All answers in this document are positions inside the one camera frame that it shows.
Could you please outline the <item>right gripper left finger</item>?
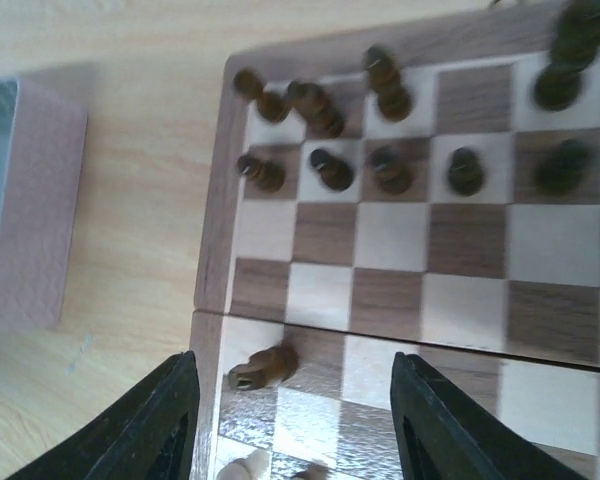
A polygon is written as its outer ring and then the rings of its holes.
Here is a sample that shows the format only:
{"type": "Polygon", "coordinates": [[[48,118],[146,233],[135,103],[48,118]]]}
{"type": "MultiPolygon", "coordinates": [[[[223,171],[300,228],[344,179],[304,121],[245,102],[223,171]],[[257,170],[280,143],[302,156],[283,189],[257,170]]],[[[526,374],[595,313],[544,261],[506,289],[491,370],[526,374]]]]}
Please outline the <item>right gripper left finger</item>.
{"type": "Polygon", "coordinates": [[[199,409],[194,352],[174,354],[12,479],[187,479],[199,409]]]}

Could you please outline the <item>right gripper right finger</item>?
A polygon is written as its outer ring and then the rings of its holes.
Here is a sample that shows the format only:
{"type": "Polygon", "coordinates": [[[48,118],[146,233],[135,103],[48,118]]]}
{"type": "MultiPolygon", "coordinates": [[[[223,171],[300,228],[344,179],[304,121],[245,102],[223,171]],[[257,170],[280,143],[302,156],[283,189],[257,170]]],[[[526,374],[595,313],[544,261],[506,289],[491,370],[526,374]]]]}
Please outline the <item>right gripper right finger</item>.
{"type": "Polygon", "coordinates": [[[390,403],[405,479],[578,479],[416,354],[394,356],[390,403]]]}

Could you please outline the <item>dark pawn chess piece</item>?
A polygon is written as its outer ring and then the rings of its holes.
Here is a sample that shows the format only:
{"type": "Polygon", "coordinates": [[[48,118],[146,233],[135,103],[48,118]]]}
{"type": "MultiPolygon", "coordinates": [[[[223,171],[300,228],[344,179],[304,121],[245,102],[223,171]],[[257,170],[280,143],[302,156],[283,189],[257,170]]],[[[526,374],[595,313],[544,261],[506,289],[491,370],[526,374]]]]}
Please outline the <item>dark pawn chess piece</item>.
{"type": "Polygon", "coordinates": [[[309,163],[322,183],[331,191],[345,191],[354,181],[352,167],[326,149],[314,150],[309,156],[309,163]]]}
{"type": "Polygon", "coordinates": [[[266,193],[279,191],[285,183],[285,169],[271,160],[244,154],[238,158],[236,168],[240,175],[266,193]]]}
{"type": "Polygon", "coordinates": [[[454,150],[447,172],[448,184],[460,196],[472,196],[484,183],[484,169],[478,153],[468,147],[454,150]]]}
{"type": "Polygon", "coordinates": [[[590,149],[585,143],[577,139],[564,140],[537,165],[535,185],[547,195],[566,195],[581,184],[589,161],[590,149]]]}

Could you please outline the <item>dark tall chess piece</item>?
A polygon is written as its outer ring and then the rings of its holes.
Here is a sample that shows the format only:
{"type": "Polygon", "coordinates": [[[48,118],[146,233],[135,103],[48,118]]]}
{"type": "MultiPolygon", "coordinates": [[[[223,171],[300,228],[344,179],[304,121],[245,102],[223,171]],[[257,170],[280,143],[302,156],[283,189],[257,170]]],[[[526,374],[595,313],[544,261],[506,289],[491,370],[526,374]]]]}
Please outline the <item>dark tall chess piece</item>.
{"type": "Polygon", "coordinates": [[[534,103],[544,111],[569,108],[580,96],[583,72],[600,48],[600,1],[569,1],[556,21],[549,63],[533,86],[534,103]]]}

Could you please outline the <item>dark knight chess piece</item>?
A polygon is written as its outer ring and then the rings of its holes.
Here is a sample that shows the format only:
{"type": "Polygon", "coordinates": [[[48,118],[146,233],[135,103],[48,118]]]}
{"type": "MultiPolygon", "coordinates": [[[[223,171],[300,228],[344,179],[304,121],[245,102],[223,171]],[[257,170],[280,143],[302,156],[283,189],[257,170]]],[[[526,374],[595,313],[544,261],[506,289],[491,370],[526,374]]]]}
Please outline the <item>dark knight chess piece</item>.
{"type": "Polygon", "coordinates": [[[250,391],[277,385],[291,378],[298,368],[296,350],[286,343],[260,350],[246,363],[231,368],[228,384],[234,391],[250,391]]]}

